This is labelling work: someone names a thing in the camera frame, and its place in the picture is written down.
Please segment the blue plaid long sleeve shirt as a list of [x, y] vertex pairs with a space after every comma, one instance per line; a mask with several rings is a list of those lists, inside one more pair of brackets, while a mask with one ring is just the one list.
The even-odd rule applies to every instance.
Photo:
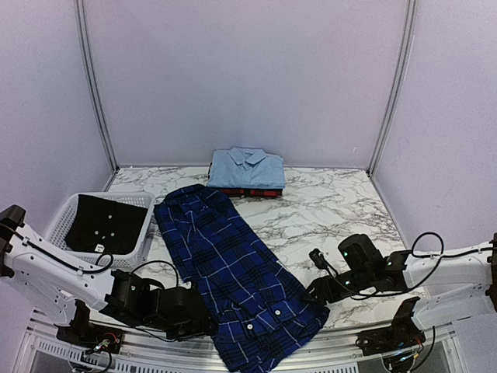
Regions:
[[269, 372], [326, 324], [326, 306], [253, 232], [228, 196], [195, 184], [155, 205], [182, 280], [197, 286], [218, 324], [212, 341], [231, 372]]

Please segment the red plaid shirt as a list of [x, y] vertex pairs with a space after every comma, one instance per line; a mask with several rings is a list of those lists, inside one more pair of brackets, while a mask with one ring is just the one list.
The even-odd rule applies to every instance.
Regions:
[[228, 197], [278, 198], [283, 195], [282, 189], [218, 188], [218, 190]]

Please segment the light blue shirt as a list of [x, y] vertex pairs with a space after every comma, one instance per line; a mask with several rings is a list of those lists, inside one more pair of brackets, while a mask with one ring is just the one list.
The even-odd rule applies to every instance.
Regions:
[[260, 148], [218, 149], [213, 154], [207, 186], [282, 190], [283, 158]]

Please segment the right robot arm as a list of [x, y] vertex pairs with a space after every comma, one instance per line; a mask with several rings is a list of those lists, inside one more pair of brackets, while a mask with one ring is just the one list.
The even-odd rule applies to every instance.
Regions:
[[339, 244], [338, 251], [349, 267], [341, 274], [319, 249], [310, 252], [315, 266], [327, 275], [311, 282], [303, 301], [328, 305], [345, 298], [425, 292], [425, 297], [407, 299], [399, 307], [402, 318], [384, 333], [390, 347], [403, 347], [414, 337], [415, 326], [428, 329], [496, 312], [495, 239], [463, 249], [417, 252], [411, 248], [382, 256], [367, 235], [354, 234]]

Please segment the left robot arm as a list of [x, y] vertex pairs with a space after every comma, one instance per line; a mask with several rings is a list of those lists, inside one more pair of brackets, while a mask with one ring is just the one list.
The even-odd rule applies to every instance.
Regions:
[[91, 310], [126, 326], [160, 330], [168, 340], [213, 336], [217, 324], [195, 288], [165, 288], [135, 273], [90, 264], [38, 235], [25, 210], [1, 213], [1, 278], [42, 310], [59, 340], [95, 346], [118, 344], [121, 331], [92, 323]]

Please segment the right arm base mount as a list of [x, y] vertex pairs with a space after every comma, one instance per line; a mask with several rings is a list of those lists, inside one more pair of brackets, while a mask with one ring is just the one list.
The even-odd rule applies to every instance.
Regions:
[[384, 354], [423, 344], [426, 336], [412, 320], [414, 307], [419, 300], [420, 297], [404, 300], [389, 326], [361, 331], [357, 336], [356, 346], [362, 350], [363, 355]]

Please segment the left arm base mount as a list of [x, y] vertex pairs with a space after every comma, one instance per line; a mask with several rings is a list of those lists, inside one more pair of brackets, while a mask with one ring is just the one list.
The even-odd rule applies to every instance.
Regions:
[[56, 338], [91, 352], [104, 350], [111, 354], [120, 352], [123, 330], [95, 324], [89, 320], [90, 310], [83, 301], [75, 301], [75, 314], [68, 326], [57, 326]]

